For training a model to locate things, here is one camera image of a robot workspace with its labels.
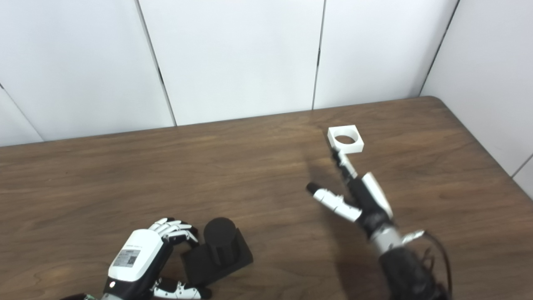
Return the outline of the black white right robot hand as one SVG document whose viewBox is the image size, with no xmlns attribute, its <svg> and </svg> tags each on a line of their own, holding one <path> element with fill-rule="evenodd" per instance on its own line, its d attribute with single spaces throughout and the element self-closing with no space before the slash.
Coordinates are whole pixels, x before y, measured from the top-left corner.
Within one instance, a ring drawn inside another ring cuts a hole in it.
<svg viewBox="0 0 533 300">
<path fill-rule="evenodd" d="M 391 209 L 379 203 L 385 197 L 379 185 L 371 182 L 371 173 L 358 175 L 348 156 L 340 150 L 333 149 L 331 155 L 352 202 L 346 202 L 344 196 L 336 195 L 314 182 L 307 184 L 308 193 L 335 214 L 358 224 L 368 240 L 382 227 L 393 226 Z"/>
</svg>

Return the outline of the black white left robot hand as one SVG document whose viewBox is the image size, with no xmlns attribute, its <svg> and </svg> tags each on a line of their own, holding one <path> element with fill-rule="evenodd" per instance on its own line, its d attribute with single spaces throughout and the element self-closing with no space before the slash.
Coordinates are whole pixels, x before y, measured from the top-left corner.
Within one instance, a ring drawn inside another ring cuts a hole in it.
<svg viewBox="0 0 533 300">
<path fill-rule="evenodd" d="M 176 245 L 188 243 L 191 249 L 199 246 L 197 234 L 194 226 L 172 217 L 134 230 L 109 266 L 102 299 L 210 299 L 208 288 L 160 276 Z"/>
</svg>

